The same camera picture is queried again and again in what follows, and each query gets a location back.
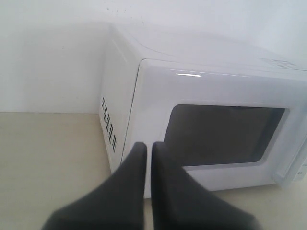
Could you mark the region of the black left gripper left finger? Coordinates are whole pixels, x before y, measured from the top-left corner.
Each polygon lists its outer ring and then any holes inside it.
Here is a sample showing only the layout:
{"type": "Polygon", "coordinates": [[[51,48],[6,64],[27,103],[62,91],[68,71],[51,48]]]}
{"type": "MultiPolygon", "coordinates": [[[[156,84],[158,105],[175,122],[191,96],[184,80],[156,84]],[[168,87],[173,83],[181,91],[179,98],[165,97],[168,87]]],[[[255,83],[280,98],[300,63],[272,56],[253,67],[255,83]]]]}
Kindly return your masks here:
{"type": "Polygon", "coordinates": [[[136,142],[96,189],[52,213],[44,230],[142,230],[147,147],[136,142]]]}

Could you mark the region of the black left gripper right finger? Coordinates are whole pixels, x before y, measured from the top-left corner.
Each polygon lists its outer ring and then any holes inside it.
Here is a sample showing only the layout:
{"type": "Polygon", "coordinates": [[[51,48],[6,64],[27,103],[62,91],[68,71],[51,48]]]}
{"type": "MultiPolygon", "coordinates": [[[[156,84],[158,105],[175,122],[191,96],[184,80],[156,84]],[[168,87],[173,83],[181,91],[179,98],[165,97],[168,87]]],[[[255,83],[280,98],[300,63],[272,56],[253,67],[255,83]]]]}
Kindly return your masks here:
{"type": "Polygon", "coordinates": [[[152,208],[156,230],[256,230],[258,221],[218,198],[171,157],[165,143],[152,148],[152,208]]]}

